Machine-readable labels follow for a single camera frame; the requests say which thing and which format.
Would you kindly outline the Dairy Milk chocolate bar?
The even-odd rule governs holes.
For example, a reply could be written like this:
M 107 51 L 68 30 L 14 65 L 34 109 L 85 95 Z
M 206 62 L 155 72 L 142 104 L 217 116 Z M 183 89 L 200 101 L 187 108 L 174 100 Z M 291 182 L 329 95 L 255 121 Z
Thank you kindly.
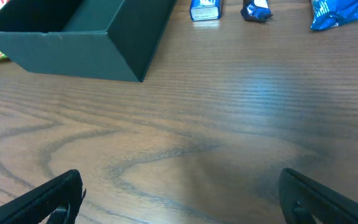
M 267 0 L 243 0 L 241 16 L 249 22 L 267 22 L 273 14 Z

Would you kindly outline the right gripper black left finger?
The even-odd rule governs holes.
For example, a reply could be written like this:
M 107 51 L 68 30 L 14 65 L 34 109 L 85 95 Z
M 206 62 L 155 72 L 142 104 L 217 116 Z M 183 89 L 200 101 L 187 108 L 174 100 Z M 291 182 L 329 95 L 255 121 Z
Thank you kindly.
M 75 224 L 85 195 L 79 171 L 69 170 L 0 206 L 0 224 Z

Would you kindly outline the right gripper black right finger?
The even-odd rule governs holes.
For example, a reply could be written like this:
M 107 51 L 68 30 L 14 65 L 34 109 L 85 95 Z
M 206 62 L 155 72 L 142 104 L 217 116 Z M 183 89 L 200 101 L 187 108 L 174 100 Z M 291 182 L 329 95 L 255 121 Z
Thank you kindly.
M 287 223 L 358 223 L 357 202 L 293 169 L 281 171 L 278 188 Z

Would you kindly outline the blue Eclipse mint box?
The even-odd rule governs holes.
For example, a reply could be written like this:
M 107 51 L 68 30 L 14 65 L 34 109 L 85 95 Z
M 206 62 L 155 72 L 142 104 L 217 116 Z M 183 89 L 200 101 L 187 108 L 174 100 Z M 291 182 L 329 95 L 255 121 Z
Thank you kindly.
M 192 0 L 190 17 L 192 21 L 219 19 L 222 14 L 222 0 Z

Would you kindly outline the dark green hinged box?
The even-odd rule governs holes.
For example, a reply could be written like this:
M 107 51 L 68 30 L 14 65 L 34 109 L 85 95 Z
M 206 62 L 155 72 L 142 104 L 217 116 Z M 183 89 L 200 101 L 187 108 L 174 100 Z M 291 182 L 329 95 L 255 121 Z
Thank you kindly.
M 24 70 L 141 82 L 174 0 L 10 0 L 0 51 Z

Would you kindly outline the blue Oreo cookie pack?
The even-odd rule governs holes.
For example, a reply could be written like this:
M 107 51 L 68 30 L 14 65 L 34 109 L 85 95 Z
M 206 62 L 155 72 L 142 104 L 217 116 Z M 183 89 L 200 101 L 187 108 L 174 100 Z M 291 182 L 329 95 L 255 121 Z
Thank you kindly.
M 326 30 L 358 21 L 358 0 L 312 0 L 311 30 Z

